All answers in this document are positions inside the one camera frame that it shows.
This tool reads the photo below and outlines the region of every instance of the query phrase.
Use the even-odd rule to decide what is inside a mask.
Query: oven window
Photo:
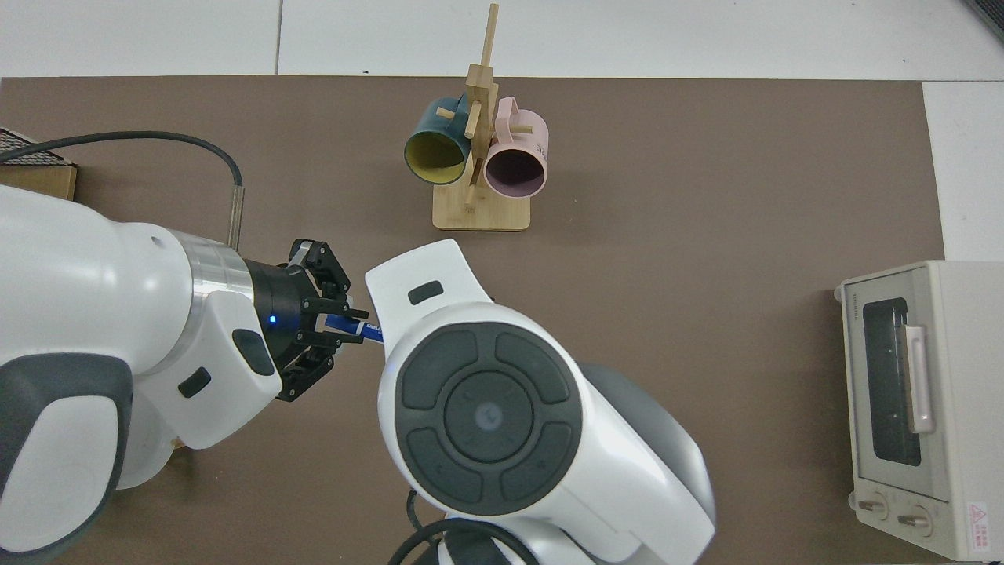
[[[864,305],[864,350],[871,405],[871,445],[888,462],[921,465],[921,440],[907,422],[906,351],[897,329],[907,323],[907,301],[893,299]]]

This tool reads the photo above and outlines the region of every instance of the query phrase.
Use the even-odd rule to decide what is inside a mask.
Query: pink mug
[[[516,106],[516,98],[499,100],[495,113],[495,138],[485,157],[485,181],[509,198],[527,198],[540,192],[547,181],[547,122],[529,109]]]

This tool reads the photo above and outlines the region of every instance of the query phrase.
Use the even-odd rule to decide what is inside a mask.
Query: gray plastic panel
[[[105,396],[118,411],[118,446],[104,497],[94,513],[65,538],[35,551],[11,553],[0,549],[0,563],[48,563],[83,535],[118,483],[133,405],[133,373],[120,359],[50,353],[19,357],[0,366],[0,492],[38,415],[52,402],[73,396]]]
[[[715,497],[708,468],[687,431],[649,393],[620,373],[600,365],[579,363],[578,366],[586,380],[680,479],[715,523]]]
[[[508,514],[540,500],[564,477],[582,432],[571,369],[543,339],[508,324],[433,332],[402,364],[397,399],[405,464],[430,495],[471,515]],[[469,474],[482,481],[476,498]]]

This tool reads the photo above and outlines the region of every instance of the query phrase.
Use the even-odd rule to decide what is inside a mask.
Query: mug
[[[464,174],[471,139],[464,136],[470,112],[467,94],[433,100],[405,144],[405,162],[420,179],[450,184]]]
[[[485,157],[485,182],[510,198],[527,198],[547,182],[547,122],[516,98],[499,100],[495,113],[496,139]]]

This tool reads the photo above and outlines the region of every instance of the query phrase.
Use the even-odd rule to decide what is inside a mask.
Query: brown surface
[[[0,166],[0,184],[72,200],[73,189],[76,187],[76,167]]]
[[[363,272],[448,234],[402,146],[458,78],[5,78],[0,121],[35,138],[164,128],[209,138],[248,187],[242,252],[323,238]],[[572,355],[615,367],[704,450],[724,563],[942,561],[858,524],[842,278],[943,256],[921,87],[781,80],[504,79],[547,119],[547,188],[519,233],[452,232],[489,295]],[[229,177],[167,142],[65,149],[78,200],[222,239]],[[410,532],[374,410],[382,352],[349,348],[149,484],[116,494],[61,563],[386,562]],[[433,513],[428,509],[425,518]]]

